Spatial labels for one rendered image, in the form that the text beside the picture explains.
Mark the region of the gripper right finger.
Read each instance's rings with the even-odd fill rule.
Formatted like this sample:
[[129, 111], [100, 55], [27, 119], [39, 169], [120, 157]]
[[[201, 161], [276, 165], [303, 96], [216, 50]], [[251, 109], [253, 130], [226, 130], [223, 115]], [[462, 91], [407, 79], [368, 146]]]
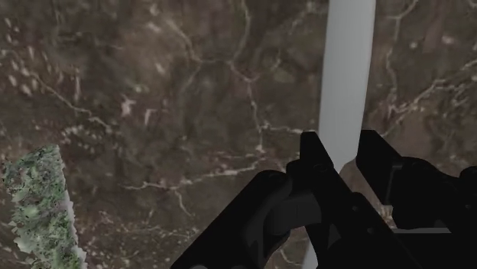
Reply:
[[400, 155], [378, 132], [363, 130], [355, 163], [398, 228], [477, 232], [477, 166], [450, 176], [430, 162]]

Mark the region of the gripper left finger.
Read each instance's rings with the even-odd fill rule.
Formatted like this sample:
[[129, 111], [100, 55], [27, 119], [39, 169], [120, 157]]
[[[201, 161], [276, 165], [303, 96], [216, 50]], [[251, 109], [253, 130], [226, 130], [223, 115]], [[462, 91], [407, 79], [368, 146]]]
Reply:
[[314, 131], [284, 172], [264, 170], [210, 223], [170, 269], [264, 269], [292, 230], [304, 227], [316, 269], [377, 269], [367, 221], [376, 212], [346, 186]]

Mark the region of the long white rod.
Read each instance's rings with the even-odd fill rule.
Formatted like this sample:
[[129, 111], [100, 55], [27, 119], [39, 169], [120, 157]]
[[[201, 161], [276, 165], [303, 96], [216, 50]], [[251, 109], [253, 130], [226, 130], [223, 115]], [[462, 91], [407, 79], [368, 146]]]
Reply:
[[368, 86], [376, 0], [329, 0], [318, 136], [336, 171], [357, 154]]

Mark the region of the green white mottled lump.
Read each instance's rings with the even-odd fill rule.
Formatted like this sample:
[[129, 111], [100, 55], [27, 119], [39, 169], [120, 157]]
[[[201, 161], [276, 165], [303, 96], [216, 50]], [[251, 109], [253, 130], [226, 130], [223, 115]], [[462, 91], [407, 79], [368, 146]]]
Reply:
[[13, 203], [8, 224], [30, 269], [88, 269], [64, 167], [56, 144], [2, 165], [2, 184]]

